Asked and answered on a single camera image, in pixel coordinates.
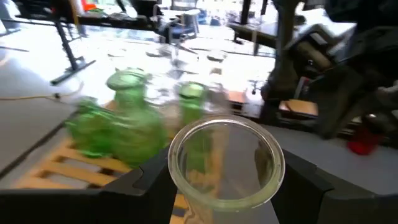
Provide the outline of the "clear conical glass vase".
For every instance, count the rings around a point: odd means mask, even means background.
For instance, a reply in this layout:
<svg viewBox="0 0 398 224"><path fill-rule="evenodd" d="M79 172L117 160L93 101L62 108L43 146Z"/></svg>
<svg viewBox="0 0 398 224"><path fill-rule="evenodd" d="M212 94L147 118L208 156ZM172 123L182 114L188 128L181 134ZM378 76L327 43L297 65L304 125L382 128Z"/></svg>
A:
<svg viewBox="0 0 398 224"><path fill-rule="evenodd" d="M154 53L159 60L148 81L147 100L150 104L161 107L172 104L177 99L176 88L183 73L183 62L179 57L179 48L172 44L159 44Z"/></svg>

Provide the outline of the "red tray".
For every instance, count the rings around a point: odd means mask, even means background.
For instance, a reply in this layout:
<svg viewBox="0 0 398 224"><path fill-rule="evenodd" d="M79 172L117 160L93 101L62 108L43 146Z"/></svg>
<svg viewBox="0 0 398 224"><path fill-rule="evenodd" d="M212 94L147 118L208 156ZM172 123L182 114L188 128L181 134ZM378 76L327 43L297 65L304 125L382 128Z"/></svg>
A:
<svg viewBox="0 0 398 224"><path fill-rule="evenodd" d="M86 12L86 11L90 11L90 10L94 10L94 9L97 8L97 7L96 7L96 4L87 2L87 0L81 0L81 5L82 5L83 10L84 10L85 12Z"/></svg>

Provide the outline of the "clear ribbed glass vase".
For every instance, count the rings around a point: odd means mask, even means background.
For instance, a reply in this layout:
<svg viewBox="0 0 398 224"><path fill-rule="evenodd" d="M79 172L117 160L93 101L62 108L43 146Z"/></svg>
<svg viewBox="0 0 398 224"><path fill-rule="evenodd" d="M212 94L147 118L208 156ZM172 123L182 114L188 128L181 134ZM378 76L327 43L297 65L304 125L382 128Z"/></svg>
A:
<svg viewBox="0 0 398 224"><path fill-rule="evenodd" d="M231 114L231 104L225 88L220 83L212 83L207 86L204 104L205 114Z"/></svg>

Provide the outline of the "red bag-shaped glass vase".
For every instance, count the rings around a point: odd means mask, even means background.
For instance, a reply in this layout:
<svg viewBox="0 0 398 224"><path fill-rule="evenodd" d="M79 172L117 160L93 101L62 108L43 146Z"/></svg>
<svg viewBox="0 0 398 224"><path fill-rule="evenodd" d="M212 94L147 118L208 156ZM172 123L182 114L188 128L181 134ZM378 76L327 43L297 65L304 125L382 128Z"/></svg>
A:
<svg viewBox="0 0 398 224"><path fill-rule="evenodd" d="M347 147L355 154L366 156L377 148L383 137L384 134L380 128L370 124L361 124L347 142Z"/></svg>

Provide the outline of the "wooden slatted shelf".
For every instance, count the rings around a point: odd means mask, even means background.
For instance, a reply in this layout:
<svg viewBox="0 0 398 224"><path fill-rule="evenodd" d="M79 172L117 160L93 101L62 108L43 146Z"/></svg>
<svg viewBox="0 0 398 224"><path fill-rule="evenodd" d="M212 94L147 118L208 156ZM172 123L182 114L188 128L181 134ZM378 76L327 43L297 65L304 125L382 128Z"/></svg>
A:
<svg viewBox="0 0 398 224"><path fill-rule="evenodd" d="M78 152L66 138L52 152L27 171L14 185L43 193L50 210L59 203L62 220L67 223L103 223L105 185L134 170L112 157L90 159ZM176 193L169 224L187 224L187 199Z"/></svg>

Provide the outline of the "round green glass bottle vase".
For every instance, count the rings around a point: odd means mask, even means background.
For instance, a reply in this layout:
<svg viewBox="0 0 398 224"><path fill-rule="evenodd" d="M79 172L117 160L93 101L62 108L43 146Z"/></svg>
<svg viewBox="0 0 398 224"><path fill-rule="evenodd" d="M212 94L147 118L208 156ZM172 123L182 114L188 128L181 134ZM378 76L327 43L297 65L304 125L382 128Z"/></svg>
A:
<svg viewBox="0 0 398 224"><path fill-rule="evenodd" d="M115 91L113 153L129 167L136 168L165 146L167 134L162 118L146 102L143 70L118 70L106 84Z"/></svg>

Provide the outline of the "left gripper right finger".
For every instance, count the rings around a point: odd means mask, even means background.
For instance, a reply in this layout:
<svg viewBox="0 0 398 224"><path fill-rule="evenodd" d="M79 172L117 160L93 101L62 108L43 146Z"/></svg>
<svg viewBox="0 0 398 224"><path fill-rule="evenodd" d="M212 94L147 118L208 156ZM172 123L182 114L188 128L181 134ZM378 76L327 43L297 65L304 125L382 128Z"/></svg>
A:
<svg viewBox="0 0 398 224"><path fill-rule="evenodd" d="M280 224L372 224L373 194L284 151L284 181L272 198Z"/></svg>

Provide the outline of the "black floor stand leg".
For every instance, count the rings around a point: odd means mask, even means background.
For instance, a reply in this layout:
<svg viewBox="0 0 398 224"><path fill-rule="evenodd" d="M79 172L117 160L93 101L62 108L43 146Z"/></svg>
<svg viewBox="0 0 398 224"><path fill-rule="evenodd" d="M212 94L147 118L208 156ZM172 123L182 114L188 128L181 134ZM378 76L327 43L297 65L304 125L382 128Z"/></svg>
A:
<svg viewBox="0 0 398 224"><path fill-rule="evenodd" d="M94 64L96 62L96 60L91 60L91 61L86 61L84 56L81 57L75 57L72 49L69 45L69 41L66 38L66 34L63 30L62 24L59 20L55 20L54 21L55 27L57 29L57 32L61 38L62 41L62 47L65 50L65 53L67 55L68 61L70 62L70 66L68 68L65 69L64 73L62 75L60 75L59 77L53 79L50 81L50 84L53 86L59 85L62 82L64 82L65 80L68 80L69 78L71 78L72 76L74 76L74 74L76 74L77 72L87 68L88 66Z"/></svg>

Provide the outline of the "office chair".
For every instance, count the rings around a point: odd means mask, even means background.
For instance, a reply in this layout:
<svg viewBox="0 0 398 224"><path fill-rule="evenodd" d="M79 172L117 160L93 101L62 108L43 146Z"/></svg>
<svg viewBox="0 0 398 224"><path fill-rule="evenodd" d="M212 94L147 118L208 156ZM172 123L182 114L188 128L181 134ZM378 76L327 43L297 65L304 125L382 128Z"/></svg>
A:
<svg viewBox="0 0 398 224"><path fill-rule="evenodd" d="M164 38L167 44L197 38L199 33L198 15L199 9L182 11L170 17L162 19L158 28L158 34Z"/></svg>

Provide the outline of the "squat green ribbed glass vase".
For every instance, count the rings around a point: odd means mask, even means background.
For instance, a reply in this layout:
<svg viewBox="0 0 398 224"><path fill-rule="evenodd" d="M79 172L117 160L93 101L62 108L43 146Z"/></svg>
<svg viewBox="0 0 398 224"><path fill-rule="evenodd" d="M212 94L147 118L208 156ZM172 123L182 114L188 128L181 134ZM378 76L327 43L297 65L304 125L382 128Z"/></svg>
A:
<svg viewBox="0 0 398 224"><path fill-rule="evenodd" d="M77 103L77 111L65 122L75 147L86 157L112 156L114 113L86 96Z"/></svg>

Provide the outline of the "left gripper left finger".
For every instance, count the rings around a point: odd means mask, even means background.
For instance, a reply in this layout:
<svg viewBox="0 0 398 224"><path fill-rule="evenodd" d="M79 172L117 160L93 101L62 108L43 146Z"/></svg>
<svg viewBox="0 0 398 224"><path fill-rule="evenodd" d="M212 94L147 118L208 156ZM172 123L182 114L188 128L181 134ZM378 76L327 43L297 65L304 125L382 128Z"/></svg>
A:
<svg viewBox="0 0 398 224"><path fill-rule="evenodd" d="M103 189L104 224L169 224L177 188L167 165L169 149Z"/></svg>

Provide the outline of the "slim green glass vase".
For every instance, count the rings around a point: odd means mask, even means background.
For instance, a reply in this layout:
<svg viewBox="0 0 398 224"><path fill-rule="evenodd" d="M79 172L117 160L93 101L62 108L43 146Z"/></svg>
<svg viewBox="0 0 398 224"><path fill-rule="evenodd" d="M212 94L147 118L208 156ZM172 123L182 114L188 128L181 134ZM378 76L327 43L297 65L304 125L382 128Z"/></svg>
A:
<svg viewBox="0 0 398 224"><path fill-rule="evenodd" d="M184 126L204 117L205 93L205 86L199 83L188 82L181 86L178 95ZM186 152L187 171L195 170L205 174L211 149L210 131L195 132L184 142L183 149Z"/></svg>

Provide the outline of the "black workbench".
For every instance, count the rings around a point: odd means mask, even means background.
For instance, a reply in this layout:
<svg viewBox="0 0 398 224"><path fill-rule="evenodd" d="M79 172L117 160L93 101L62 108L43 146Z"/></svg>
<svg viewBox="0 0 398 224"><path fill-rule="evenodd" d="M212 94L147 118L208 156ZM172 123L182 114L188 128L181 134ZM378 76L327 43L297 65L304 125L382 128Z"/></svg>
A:
<svg viewBox="0 0 398 224"><path fill-rule="evenodd" d="M73 24L75 22L80 25L113 27L132 30L163 30L174 24L181 24L192 16L193 20L197 20L200 13L198 9L189 11L177 11L175 14L166 15L165 12L157 10L152 6L153 16L138 15L125 19L116 19L110 16L75 16L72 5L69 0L12 0L20 14L17 15L21 19L33 19L39 21L62 22Z"/></svg>

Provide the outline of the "clear wide-mouth glass vase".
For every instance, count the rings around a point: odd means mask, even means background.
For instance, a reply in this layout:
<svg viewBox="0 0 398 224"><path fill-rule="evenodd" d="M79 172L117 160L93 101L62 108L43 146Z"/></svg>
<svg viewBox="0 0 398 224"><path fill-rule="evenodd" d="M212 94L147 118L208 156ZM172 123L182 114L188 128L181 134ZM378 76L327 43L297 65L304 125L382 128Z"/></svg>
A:
<svg viewBox="0 0 398 224"><path fill-rule="evenodd" d="M199 58L199 71L203 82L213 91L226 93L225 87L225 62L228 55L222 50L211 50L203 53Z"/></svg>

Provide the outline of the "tall clear glass carafe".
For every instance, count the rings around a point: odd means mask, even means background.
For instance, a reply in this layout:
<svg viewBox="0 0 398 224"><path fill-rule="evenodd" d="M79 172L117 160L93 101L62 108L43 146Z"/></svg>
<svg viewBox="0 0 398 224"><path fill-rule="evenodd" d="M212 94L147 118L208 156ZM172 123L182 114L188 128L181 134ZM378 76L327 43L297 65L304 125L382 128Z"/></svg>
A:
<svg viewBox="0 0 398 224"><path fill-rule="evenodd" d="M178 132L168 168L188 206L184 224L260 224L264 205L283 183L285 158L261 125L221 114Z"/></svg>

